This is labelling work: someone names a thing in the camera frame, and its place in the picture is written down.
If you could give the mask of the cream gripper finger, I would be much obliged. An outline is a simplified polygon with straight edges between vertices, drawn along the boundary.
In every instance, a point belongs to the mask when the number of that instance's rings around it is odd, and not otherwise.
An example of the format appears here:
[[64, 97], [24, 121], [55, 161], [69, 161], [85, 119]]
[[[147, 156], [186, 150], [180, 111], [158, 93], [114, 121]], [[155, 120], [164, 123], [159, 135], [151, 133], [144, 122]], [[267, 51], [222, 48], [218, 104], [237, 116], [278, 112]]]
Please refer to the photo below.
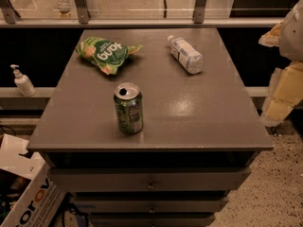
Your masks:
[[273, 26], [270, 31], [259, 38], [258, 43], [267, 47], [279, 47], [281, 27], [282, 23]]

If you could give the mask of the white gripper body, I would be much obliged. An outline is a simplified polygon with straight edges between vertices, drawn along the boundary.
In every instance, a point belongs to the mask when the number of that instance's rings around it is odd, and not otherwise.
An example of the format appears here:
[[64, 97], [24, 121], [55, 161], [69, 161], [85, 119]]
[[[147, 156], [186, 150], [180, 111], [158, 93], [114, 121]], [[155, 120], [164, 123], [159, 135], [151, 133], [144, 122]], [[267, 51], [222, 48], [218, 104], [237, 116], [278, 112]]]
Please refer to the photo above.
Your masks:
[[266, 116], [273, 121], [283, 121], [302, 100], [303, 63], [292, 62], [282, 71]]

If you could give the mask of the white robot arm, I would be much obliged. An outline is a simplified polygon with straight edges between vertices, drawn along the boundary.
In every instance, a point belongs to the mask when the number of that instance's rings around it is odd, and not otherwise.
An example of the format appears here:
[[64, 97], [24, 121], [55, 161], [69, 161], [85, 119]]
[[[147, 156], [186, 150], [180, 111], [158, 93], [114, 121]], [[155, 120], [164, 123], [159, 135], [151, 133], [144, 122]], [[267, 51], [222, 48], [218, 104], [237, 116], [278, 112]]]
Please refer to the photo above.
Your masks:
[[299, 0], [280, 23], [262, 35], [258, 43], [276, 46], [279, 54], [291, 61], [285, 69], [275, 69], [262, 106], [261, 122], [266, 127], [275, 127], [303, 99], [303, 0]]

